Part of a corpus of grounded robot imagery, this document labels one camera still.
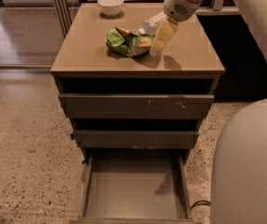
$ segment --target table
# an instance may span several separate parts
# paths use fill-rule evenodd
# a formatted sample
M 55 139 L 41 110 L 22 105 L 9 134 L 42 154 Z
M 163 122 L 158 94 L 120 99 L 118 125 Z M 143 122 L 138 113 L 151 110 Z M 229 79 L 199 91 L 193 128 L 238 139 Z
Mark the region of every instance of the table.
M 77 141 L 88 165 L 82 218 L 73 223 L 116 218 L 116 209 L 111 214 L 104 214 L 103 209 L 98 209 L 102 207 L 91 203 L 90 198 L 91 193 L 111 193 L 99 188 L 101 185 L 93 185 L 97 182 L 94 178 L 99 172 L 104 172 L 99 180 L 111 182 L 106 174 L 111 171 L 108 171 L 109 168 L 106 171 L 99 170 L 99 166 L 94 165 L 92 160 L 106 163 L 99 159 L 105 159 L 104 153 L 110 158 L 115 157 L 114 150 L 137 157 L 145 157 L 141 153 L 145 150 L 152 161 L 163 157 L 165 162 L 162 166 L 167 165 L 172 170 L 176 166 L 175 175 L 179 178 L 174 180 L 179 180 L 179 183 L 169 184 L 178 187 L 178 193 L 182 194 L 176 201 L 177 208 L 181 210 L 176 212 L 176 221 L 190 221 L 183 166 L 196 144 L 199 128 L 214 100 L 213 93 L 220 75 L 224 73 L 224 67 L 196 16 L 179 23 L 176 36 L 159 57 L 147 53 L 125 58 L 116 52 L 108 52 L 105 46 L 105 34 L 110 29 L 117 26 L 137 30 L 144 20 L 161 11 L 161 3 L 125 4 L 117 18 L 107 19 L 102 16 L 97 5 L 81 5 L 51 68 L 62 108 L 73 125 L 71 136 Z M 137 179 L 142 178 L 145 172 L 143 162 L 137 165 L 141 166 L 141 169 L 128 168 L 126 172 L 134 172 Z M 93 199 L 99 198 L 100 203 L 107 201 L 102 199 L 104 195 L 96 197 Z M 162 209 L 157 203 L 153 206 Z M 165 219 L 174 220 L 174 217 L 168 216 L 170 212 Z M 97 218 L 92 215 L 95 213 L 102 215 Z M 136 218 L 153 217 L 139 213 Z

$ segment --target crumpled snack bag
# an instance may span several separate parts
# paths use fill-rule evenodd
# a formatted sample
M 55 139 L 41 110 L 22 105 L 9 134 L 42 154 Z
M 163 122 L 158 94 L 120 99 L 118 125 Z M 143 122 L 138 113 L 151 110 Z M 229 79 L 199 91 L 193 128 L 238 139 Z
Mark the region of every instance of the crumpled snack bag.
M 106 45 L 124 56 L 133 57 L 150 50 L 153 36 L 134 33 L 129 30 L 115 27 L 106 35 Z

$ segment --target robotic hand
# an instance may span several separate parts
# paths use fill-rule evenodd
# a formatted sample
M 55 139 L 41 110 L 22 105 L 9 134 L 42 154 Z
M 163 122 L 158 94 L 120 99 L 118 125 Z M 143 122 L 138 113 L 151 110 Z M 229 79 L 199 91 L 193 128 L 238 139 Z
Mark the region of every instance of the robotic hand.
M 163 11 L 167 16 L 156 31 L 150 54 L 157 56 L 177 31 L 178 22 L 188 20 L 203 0 L 164 0 Z

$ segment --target drawer front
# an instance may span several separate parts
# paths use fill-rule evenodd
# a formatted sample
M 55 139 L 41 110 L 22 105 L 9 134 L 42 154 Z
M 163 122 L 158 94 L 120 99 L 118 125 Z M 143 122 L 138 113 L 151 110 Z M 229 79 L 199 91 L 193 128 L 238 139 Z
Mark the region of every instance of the drawer front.
M 204 119 L 213 95 L 60 94 L 70 119 Z
M 198 132 L 80 131 L 74 138 L 86 147 L 192 149 Z

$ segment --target speckled floor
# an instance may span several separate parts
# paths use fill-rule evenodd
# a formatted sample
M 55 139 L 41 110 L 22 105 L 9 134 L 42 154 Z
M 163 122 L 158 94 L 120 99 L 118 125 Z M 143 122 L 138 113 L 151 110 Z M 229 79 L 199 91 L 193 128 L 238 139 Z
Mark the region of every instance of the speckled floor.
M 0 223 L 64 223 L 77 219 L 85 166 L 70 140 L 49 73 L 0 71 Z M 213 153 L 227 120 L 247 103 L 214 103 L 186 165 L 190 203 L 210 200 Z M 192 210 L 209 224 L 209 207 Z

